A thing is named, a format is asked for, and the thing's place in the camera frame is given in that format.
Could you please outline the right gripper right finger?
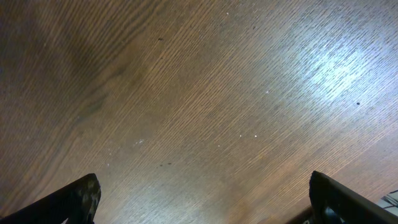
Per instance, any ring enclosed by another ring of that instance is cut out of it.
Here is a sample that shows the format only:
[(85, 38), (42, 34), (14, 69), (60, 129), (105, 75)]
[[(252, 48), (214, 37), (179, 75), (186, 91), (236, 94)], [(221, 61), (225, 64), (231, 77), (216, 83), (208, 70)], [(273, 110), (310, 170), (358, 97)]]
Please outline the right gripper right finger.
[(315, 223), (397, 224), (396, 215), (321, 172), (312, 172), (309, 196)]

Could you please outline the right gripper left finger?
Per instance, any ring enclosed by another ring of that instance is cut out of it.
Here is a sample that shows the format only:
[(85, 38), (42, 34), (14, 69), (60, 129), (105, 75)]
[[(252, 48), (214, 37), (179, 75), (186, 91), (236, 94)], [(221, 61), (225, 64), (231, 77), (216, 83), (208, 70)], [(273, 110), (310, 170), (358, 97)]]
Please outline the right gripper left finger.
[(33, 204), (1, 219), (1, 224), (94, 224), (101, 198), (96, 174), (87, 174)]

